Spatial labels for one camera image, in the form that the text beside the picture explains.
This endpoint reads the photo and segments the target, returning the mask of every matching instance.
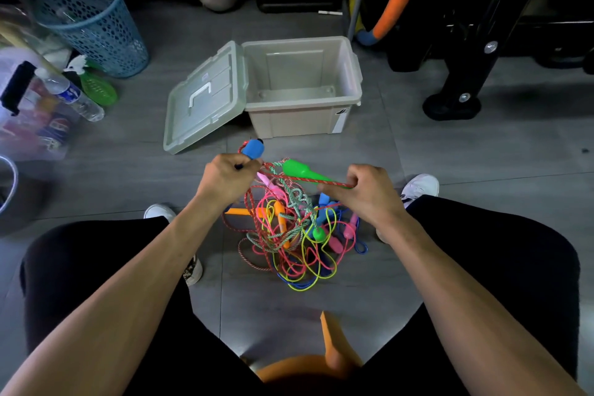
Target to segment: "storage box lid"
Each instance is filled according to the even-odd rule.
[[[243,48],[229,41],[169,93],[163,149],[178,153],[242,113],[247,86]]]

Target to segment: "orange stool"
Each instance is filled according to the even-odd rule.
[[[300,355],[270,364],[256,372],[273,391],[283,395],[324,394],[363,366],[340,328],[337,318],[322,312],[325,355]]]

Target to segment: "blue trash basket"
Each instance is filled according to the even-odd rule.
[[[149,52],[123,0],[36,0],[35,20],[113,77],[130,77]]]

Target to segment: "hand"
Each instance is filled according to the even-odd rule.
[[[237,164],[243,168],[236,169]],[[245,194],[261,166],[261,158],[251,160],[242,153],[219,153],[204,168],[196,196],[223,211]]]
[[[407,216],[400,195],[392,187],[385,169],[369,164],[352,164],[346,173],[346,182],[354,188],[320,183],[318,189],[339,200],[375,228]]]

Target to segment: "sneaker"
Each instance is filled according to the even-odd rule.
[[[167,219],[167,222],[171,223],[171,221],[174,220],[176,214],[167,205],[152,204],[144,212],[143,218],[157,218],[159,216],[163,216],[165,219]],[[194,255],[194,257],[192,257],[190,263],[186,267],[185,271],[183,272],[183,279],[189,287],[191,285],[194,285],[198,280],[200,280],[201,277],[202,263],[200,263],[200,260],[198,260],[197,257]]]
[[[165,219],[167,219],[167,222],[171,223],[174,220],[176,214],[167,205],[152,204],[144,212],[143,218],[158,218],[159,216],[163,216]]]
[[[430,174],[419,174],[405,185],[400,198],[406,209],[422,195],[438,196],[439,193],[440,183],[436,177]],[[388,243],[379,230],[375,229],[375,234],[382,243]]]

